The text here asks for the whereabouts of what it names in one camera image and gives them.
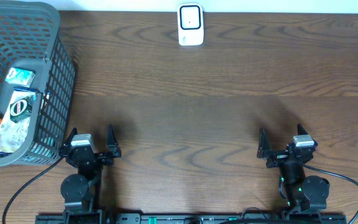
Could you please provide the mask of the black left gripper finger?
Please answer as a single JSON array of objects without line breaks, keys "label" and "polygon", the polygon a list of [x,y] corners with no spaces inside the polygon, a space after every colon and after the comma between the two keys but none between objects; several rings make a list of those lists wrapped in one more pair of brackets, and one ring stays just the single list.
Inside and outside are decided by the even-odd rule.
[{"label": "black left gripper finger", "polygon": [[71,130],[71,133],[68,135],[67,139],[64,141],[64,146],[70,146],[73,138],[78,134],[78,131],[76,128],[73,128]]},{"label": "black left gripper finger", "polygon": [[113,126],[110,124],[108,128],[108,136],[106,141],[106,146],[110,151],[118,151],[119,145],[116,141]]}]

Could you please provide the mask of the dark green round-logo box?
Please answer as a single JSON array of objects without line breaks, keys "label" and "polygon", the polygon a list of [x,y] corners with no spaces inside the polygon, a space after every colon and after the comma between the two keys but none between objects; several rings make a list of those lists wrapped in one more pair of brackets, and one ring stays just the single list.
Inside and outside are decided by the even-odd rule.
[{"label": "dark green round-logo box", "polygon": [[10,120],[14,123],[18,123],[19,121],[30,117],[33,102],[33,98],[27,96],[11,104],[9,108]]}]

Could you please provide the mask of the white blue-edged snack bag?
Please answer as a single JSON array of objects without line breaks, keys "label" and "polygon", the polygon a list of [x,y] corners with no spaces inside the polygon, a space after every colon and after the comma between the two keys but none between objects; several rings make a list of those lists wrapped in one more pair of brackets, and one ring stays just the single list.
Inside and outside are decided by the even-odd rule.
[{"label": "white blue-edged snack bag", "polygon": [[33,104],[37,97],[35,92],[31,91],[13,91],[7,110],[3,116],[0,125],[0,154],[12,154],[22,146],[27,136],[30,124],[30,117],[14,123],[10,120],[10,105],[24,97],[31,96]]}]

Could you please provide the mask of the teal tissue pack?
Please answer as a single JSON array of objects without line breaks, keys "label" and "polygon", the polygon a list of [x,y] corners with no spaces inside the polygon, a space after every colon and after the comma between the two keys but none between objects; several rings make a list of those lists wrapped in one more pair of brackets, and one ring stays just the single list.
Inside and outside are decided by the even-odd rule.
[{"label": "teal tissue pack", "polygon": [[35,78],[35,73],[22,68],[11,67],[6,75],[5,81],[12,85],[30,87]]}]

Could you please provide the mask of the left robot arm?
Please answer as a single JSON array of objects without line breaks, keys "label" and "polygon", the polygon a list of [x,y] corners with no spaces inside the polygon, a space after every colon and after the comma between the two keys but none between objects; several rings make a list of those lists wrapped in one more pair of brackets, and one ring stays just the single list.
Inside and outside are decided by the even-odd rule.
[{"label": "left robot arm", "polygon": [[114,223],[112,212],[100,208],[99,197],[103,167],[114,164],[121,157],[121,148],[116,141],[113,126],[109,126],[106,152],[94,152],[90,134],[78,134],[73,128],[59,149],[66,163],[77,169],[62,182],[60,193],[65,200],[64,223]]}]

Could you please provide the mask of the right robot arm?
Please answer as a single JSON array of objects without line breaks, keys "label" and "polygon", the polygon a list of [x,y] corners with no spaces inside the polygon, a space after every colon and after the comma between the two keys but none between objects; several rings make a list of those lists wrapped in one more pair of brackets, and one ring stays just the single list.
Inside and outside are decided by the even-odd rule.
[{"label": "right robot arm", "polygon": [[290,204],[289,213],[320,212],[327,207],[330,183],[317,175],[305,174],[305,164],[312,160],[318,143],[301,124],[297,125],[297,132],[284,150],[273,150],[261,129],[257,158],[265,159],[268,168],[279,168],[280,193]]}]

